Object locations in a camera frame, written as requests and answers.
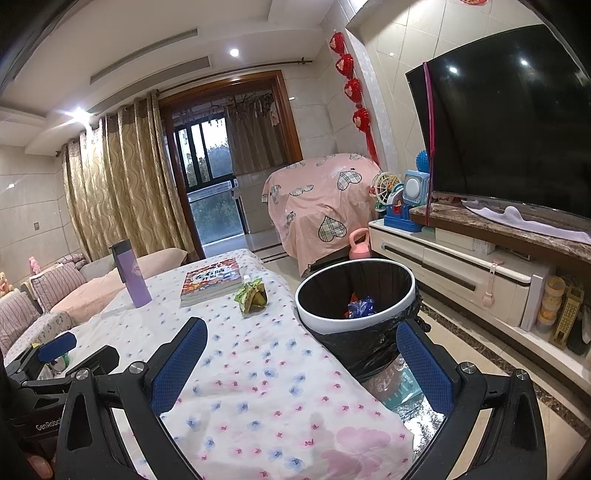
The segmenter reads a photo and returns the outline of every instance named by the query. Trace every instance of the marble countertop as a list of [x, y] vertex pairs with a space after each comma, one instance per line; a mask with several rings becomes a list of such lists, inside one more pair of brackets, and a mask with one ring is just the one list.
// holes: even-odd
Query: marble countertop
[[[426, 205], [422, 205], [420, 207], [411, 209], [410, 213], [411, 215], [425, 217], [426, 209]], [[491, 233], [496, 233], [498, 235], [504, 235], [531, 244], [536, 244], [591, 264], [591, 245], [581, 244], [579, 242], [573, 242], [571, 240], [564, 240], [561, 238], [554, 238], [547, 235], [540, 235], [539, 233], [518, 230], [516, 228], [492, 222], [491, 220], [478, 216], [463, 206], [432, 203], [429, 217], [432, 219], [471, 226], [474, 228], [486, 230]]]

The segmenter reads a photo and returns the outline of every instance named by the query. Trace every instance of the air vent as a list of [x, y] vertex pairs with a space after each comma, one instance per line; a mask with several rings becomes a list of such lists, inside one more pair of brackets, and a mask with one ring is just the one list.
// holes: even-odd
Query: air vent
[[89, 112], [92, 115], [99, 115], [100, 113], [107, 111], [114, 105], [117, 105], [118, 103], [123, 102], [124, 100], [127, 100], [128, 98], [137, 95], [139, 92], [149, 90], [154, 85], [158, 85], [159, 83], [165, 82], [166, 80], [170, 80], [181, 75], [185, 75], [186, 73], [191, 73], [195, 72], [196, 70], [203, 70], [209, 68], [210, 66], [211, 64], [209, 63], [209, 57], [201, 57], [200, 59], [186, 61], [185, 63], [175, 65], [174, 67], [170, 67], [169, 69], [165, 69], [158, 73], [154, 73], [149, 77], [141, 79], [139, 82], [135, 82], [125, 87], [123, 90], [114, 93], [102, 102], [97, 103], [94, 107], [92, 107], [89, 110]]
[[147, 53], [150, 53], [151, 51], [158, 50], [159, 48], [165, 47], [166, 45], [170, 45], [171, 43], [176, 43], [178, 41], [185, 40], [187, 38], [193, 38], [196, 36], [197, 36], [197, 28], [192, 28], [191, 30], [187, 30], [186, 32], [182, 32], [177, 35], [173, 35], [172, 37], [165, 38], [165, 39], [160, 40], [156, 43], [152, 43], [151, 45], [148, 45], [147, 47], [136, 50], [135, 52], [130, 53], [129, 55], [126, 55], [125, 57], [117, 60], [116, 62], [112, 63], [111, 65], [106, 66], [101, 71], [96, 72], [94, 75], [92, 75], [90, 77], [90, 84], [92, 85], [94, 82], [103, 78], [105, 75], [108, 75], [109, 73], [114, 72], [115, 70], [117, 70], [118, 68], [122, 67], [123, 65], [129, 63], [130, 61], [138, 59], [138, 58], [146, 55]]

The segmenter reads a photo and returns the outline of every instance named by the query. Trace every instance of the curtain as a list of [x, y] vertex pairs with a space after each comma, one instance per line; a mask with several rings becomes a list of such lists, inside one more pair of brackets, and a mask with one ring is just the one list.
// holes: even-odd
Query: curtain
[[66, 200], [85, 255], [129, 238], [138, 257], [195, 247], [164, 149], [155, 92], [101, 118], [61, 149]]
[[287, 164], [281, 126], [273, 126], [269, 110], [261, 112], [257, 103], [226, 111], [228, 145], [234, 175], [244, 175]]

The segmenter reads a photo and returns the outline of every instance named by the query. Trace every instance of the metal screw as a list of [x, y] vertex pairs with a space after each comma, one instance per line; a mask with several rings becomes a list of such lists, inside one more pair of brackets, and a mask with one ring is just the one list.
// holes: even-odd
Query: metal screw
[[144, 371], [144, 368], [143, 362], [134, 362], [129, 366], [129, 371], [133, 374], [140, 374]]
[[515, 370], [515, 376], [520, 380], [526, 380], [530, 377], [529, 373], [523, 370], [522, 368], [518, 368]]
[[460, 368], [466, 374], [473, 374], [476, 372], [477, 368], [472, 362], [462, 362], [460, 364]]
[[88, 378], [89, 374], [90, 374], [90, 372], [88, 371], [87, 368], [82, 368], [76, 372], [76, 379], [77, 380], [84, 380], [85, 378]]

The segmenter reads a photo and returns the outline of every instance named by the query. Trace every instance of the red chinese knot decoration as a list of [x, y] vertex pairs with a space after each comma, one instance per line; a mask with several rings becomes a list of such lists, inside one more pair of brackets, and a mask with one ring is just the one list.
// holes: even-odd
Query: red chinese knot decoration
[[361, 91], [361, 82], [358, 78], [352, 78], [345, 83], [345, 95], [354, 103], [361, 103], [363, 93]]
[[330, 48], [339, 55], [345, 53], [345, 36], [341, 32], [337, 32], [332, 36]]
[[353, 78], [353, 56], [350, 53], [341, 55], [335, 66], [341, 75], [348, 79]]
[[369, 122], [369, 111], [366, 108], [359, 108], [353, 114], [353, 123], [359, 130], [365, 134], [368, 145], [369, 156], [378, 163], [378, 152], [375, 149], [374, 138], [371, 134], [371, 124]]

